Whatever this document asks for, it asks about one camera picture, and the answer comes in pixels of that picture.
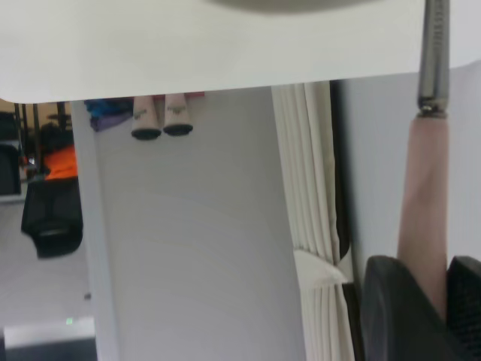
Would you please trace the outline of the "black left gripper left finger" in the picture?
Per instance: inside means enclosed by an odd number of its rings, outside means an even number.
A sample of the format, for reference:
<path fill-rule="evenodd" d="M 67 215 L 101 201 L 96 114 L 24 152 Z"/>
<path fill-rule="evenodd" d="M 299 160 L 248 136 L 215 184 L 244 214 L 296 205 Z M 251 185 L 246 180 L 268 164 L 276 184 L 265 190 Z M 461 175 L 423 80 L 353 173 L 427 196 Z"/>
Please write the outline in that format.
<path fill-rule="evenodd" d="M 411 273 L 391 257 L 367 262 L 361 327 L 366 360 L 464 359 L 464 348 Z"/>

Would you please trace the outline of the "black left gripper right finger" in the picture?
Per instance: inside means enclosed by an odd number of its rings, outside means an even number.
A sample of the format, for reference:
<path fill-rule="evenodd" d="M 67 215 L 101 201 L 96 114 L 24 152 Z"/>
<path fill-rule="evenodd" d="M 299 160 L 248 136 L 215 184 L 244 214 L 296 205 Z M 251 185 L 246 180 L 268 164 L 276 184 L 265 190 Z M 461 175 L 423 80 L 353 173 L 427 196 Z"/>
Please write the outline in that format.
<path fill-rule="evenodd" d="M 480 261 L 455 256 L 447 276 L 447 326 L 473 360 L 480 360 Z"/>

